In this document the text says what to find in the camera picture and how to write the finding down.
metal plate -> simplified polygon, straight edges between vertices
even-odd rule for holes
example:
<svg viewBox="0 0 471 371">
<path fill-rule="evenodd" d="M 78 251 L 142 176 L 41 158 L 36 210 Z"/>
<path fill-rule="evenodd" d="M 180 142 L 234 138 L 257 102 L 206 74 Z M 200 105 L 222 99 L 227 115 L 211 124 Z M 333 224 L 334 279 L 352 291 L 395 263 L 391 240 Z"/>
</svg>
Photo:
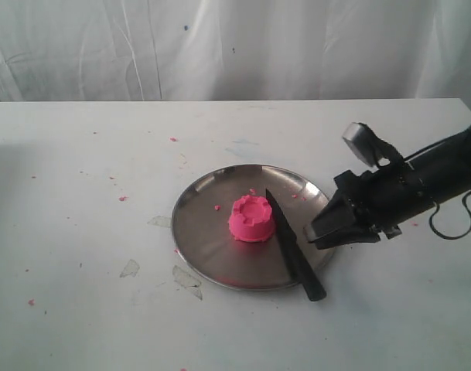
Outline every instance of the metal plate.
<svg viewBox="0 0 471 371">
<path fill-rule="evenodd" d="M 249 189 L 255 189 L 259 196 L 266 189 L 271 191 L 311 266 L 323 267 L 334 249 L 317 250 L 307 243 L 302 230 L 328 199 L 300 175 L 265 165 L 216 170 L 195 181 L 180 196 L 172 214 L 172 233 L 187 264 L 205 278 L 229 288 L 260 291 L 297 283 L 288 274 L 276 237 L 263 243 L 245 243 L 230 235 L 232 205 L 250 194 Z"/>
</svg>

white backdrop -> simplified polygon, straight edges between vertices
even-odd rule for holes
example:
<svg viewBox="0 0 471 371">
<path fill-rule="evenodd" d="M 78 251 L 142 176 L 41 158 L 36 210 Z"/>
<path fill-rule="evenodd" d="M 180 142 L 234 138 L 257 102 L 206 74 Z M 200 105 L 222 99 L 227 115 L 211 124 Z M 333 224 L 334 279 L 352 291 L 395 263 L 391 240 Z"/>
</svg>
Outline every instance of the white backdrop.
<svg viewBox="0 0 471 371">
<path fill-rule="evenodd" d="M 461 97 L 471 0 L 0 0 L 0 100 Z"/>
</svg>

white table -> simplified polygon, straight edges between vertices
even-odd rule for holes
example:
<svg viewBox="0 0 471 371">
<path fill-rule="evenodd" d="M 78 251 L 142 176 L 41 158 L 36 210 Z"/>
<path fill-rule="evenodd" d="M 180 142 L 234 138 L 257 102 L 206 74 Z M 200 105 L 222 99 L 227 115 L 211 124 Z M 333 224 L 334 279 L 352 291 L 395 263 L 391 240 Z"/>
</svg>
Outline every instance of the white table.
<svg viewBox="0 0 471 371">
<path fill-rule="evenodd" d="M 471 113 L 457 99 L 0 104 L 0 370 L 471 370 L 471 234 L 441 240 L 425 214 L 342 247 L 311 303 L 212 284 L 148 223 L 232 164 L 288 168 L 331 196 L 335 175 L 365 170 L 341 139 L 351 121 L 408 155 Z M 437 223 L 467 227 L 460 198 Z"/>
</svg>

knife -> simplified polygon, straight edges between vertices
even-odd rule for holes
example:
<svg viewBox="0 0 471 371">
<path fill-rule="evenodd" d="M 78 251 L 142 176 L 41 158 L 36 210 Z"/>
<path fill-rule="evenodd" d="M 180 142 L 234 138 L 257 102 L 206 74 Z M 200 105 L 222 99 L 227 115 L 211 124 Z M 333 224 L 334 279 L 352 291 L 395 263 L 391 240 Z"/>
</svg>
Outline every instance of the knife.
<svg viewBox="0 0 471 371">
<path fill-rule="evenodd" d="M 310 301 L 324 299 L 326 297 L 325 288 L 319 282 L 314 270 L 300 250 L 297 244 L 297 236 L 290 227 L 290 224 L 288 224 L 280 205 L 267 189 L 266 199 L 272 208 L 273 219 L 276 225 L 276 238 L 278 239 L 280 251 L 290 275 L 300 281 Z"/>
</svg>

black knife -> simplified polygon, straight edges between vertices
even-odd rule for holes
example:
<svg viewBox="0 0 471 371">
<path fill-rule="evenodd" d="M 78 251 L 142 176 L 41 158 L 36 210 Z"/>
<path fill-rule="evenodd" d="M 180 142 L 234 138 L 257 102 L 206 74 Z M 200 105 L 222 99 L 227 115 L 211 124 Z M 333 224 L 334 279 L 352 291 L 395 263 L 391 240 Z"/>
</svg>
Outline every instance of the black knife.
<svg viewBox="0 0 471 371">
<path fill-rule="evenodd" d="M 280 245 L 283 259 L 287 264 L 290 275 L 296 277 L 304 286 L 307 297 L 310 301 L 322 300 L 326 297 L 326 290 L 319 282 L 314 270 L 309 265 L 304 254 L 297 244 L 297 236 L 288 224 L 285 214 L 275 197 L 266 189 L 266 199 L 273 210 L 273 219 L 276 225 L 276 238 Z"/>
</svg>

